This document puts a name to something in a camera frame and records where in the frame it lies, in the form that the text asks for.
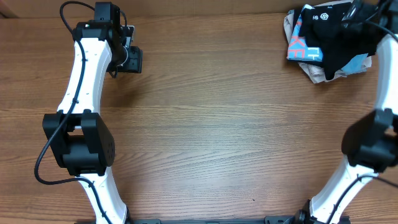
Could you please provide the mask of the black t-shirt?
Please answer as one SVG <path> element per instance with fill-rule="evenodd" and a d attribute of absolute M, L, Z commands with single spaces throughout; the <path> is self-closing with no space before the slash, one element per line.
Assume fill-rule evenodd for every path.
<path fill-rule="evenodd" d="M 376 53 L 373 38 L 367 36 L 367 33 L 342 26 L 341 21 L 350 7 L 351 3 L 345 2 L 329 6 L 307 6 L 301 12 L 299 36 L 305 38 L 307 46 L 320 48 L 323 54 L 321 65 L 328 81 L 355 56 L 372 56 Z"/>

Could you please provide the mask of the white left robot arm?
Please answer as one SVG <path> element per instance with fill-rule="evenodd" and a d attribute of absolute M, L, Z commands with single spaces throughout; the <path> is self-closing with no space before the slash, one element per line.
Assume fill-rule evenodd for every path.
<path fill-rule="evenodd" d="M 45 114 L 42 122 L 47 143 L 34 167 L 35 178 L 45 185 L 79 182 L 95 213 L 95 223 L 131 223 L 113 177 L 116 146 L 100 115 L 106 74 L 141 73 L 143 51 L 131 43 L 134 26 L 111 2 L 96 2 L 94 18 L 70 29 L 75 57 L 70 80 L 56 113 Z M 70 178 L 44 180 L 39 166 L 52 150 L 59 167 Z"/>

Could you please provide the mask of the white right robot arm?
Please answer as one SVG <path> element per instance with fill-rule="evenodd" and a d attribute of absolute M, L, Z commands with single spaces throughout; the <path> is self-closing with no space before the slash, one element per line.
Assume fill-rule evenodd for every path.
<path fill-rule="evenodd" d="M 343 158 L 324 188 L 282 223 L 348 223 L 345 208 L 359 191 L 388 167 L 397 165 L 397 2 L 333 1 L 304 5 L 284 22 L 287 58 L 326 80 L 363 72 L 378 57 L 373 110 L 352 124 L 341 143 Z"/>

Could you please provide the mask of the light blue printed t-shirt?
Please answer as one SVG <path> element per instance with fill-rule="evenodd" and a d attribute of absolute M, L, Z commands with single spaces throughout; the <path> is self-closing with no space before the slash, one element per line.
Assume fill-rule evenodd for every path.
<path fill-rule="evenodd" d="M 287 50 L 287 59 L 290 61 L 305 62 L 310 65 L 316 65 L 321 67 L 323 53 L 319 47 L 309 47 L 305 41 L 305 37 L 299 36 L 299 30 L 302 26 L 302 16 L 301 12 L 304 9 L 313 9 L 312 6 L 306 4 L 302 9 L 295 9 L 295 26 L 291 36 L 290 42 L 288 42 L 288 50 Z M 361 65 L 362 62 L 351 62 L 347 63 L 348 65 Z"/>

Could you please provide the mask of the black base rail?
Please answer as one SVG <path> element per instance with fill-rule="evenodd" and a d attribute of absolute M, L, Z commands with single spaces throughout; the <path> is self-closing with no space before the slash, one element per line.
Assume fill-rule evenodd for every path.
<path fill-rule="evenodd" d="M 249 219 L 217 219 L 217 220 L 160 220 L 128 218 L 127 224 L 294 224 L 303 223 L 294 216 L 266 216 L 265 218 Z"/>

